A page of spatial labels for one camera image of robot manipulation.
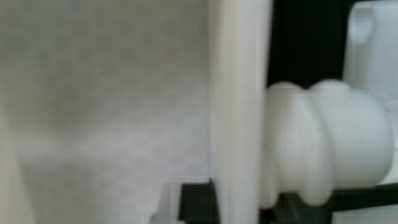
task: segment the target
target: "white plastic pole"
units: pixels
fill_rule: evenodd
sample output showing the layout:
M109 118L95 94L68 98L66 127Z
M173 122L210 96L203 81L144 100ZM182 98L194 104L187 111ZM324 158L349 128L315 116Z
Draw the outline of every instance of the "white plastic pole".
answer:
M212 170L223 224L258 224L271 13L271 0L212 1Z

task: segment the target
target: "white plastic part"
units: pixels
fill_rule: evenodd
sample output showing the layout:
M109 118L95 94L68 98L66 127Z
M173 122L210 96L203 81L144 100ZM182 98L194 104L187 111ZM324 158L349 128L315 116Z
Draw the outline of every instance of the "white plastic part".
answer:
M310 205L335 189L375 186L393 162L393 131L377 99L340 81L276 84L267 98L262 207L283 192Z
M345 81L379 98L398 150L398 1L359 2L351 13ZM398 183L398 155L384 184Z
M0 111L0 223L34 224L34 212L25 191L8 118Z
M271 3L210 1L212 176L223 224L258 224Z

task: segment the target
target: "ribbed white cylinder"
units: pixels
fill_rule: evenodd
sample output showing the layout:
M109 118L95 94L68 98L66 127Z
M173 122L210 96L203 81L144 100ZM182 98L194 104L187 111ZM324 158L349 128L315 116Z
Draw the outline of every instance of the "ribbed white cylinder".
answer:
M276 84L267 102L262 206L274 206L283 192L297 192L310 205L322 205L335 189L375 186L388 174L388 111L340 81L324 81L311 90Z

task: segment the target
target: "white surface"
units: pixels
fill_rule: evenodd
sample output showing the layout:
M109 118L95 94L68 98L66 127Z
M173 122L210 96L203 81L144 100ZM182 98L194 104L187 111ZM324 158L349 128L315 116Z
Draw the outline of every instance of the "white surface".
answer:
M359 2L351 14L345 80L390 111L398 150L398 2ZM383 183L398 183L398 160Z
M322 205L335 189L372 187L393 163L393 131L377 99L342 81L310 90L276 84L267 94L262 206L299 192Z
M212 170L223 224L256 224L271 0L212 1Z
M333 224L397 224L397 220L397 205L336 212L333 215Z
M0 28L38 223L148 224L164 184L210 176L208 2L4 0Z

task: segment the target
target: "gray fabric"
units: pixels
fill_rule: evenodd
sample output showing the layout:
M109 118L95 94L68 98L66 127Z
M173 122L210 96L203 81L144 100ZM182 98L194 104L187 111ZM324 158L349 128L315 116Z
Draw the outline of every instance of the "gray fabric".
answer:
M4 0L0 98L41 224L146 224L208 176L205 0Z

